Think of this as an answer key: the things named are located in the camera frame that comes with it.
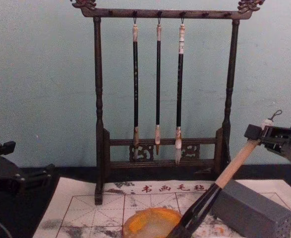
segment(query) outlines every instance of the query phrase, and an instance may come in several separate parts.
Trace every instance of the teal wall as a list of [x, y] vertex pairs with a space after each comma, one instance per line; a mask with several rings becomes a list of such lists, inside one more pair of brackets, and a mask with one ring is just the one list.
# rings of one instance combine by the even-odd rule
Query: teal wall
[[[235, 10], [238, 0], [97, 0], [98, 7]], [[277, 109], [276, 125], [291, 125], [291, 2], [267, 0], [241, 21], [231, 114], [231, 153], [245, 143], [249, 123]], [[156, 19], [138, 19], [140, 137], [154, 136]], [[111, 138], [133, 136], [132, 19], [102, 20], [104, 125]], [[180, 20], [162, 19], [162, 137], [174, 137]], [[185, 20], [182, 135], [213, 137], [224, 114], [231, 21]], [[93, 19], [67, 0], [0, 1], [0, 142], [23, 167], [94, 166]], [[161, 149], [173, 158], [173, 147]], [[127, 148], [112, 149], [114, 160]], [[211, 158], [212, 148], [202, 147]], [[287, 163], [257, 148], [249, 164]]]

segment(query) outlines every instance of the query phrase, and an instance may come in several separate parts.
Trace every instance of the wooden brush handle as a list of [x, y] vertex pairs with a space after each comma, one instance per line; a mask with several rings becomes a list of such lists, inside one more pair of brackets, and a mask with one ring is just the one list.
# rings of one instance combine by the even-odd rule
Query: wooden brush handle
[[246, 145], [220, 174], [215, 181], [215, 184], [217, 184], [220, 188], [224, 188], [258, 144], [259, 141], [257, 140], [248, 140]]

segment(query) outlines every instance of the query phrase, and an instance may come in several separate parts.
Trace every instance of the perforated gray box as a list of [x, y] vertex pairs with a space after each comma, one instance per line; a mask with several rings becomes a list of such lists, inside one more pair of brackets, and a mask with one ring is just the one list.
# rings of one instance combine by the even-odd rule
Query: perforated gray box
[[246, 238], [291, 237], [291, 211], [231, 180], [211, 210]]

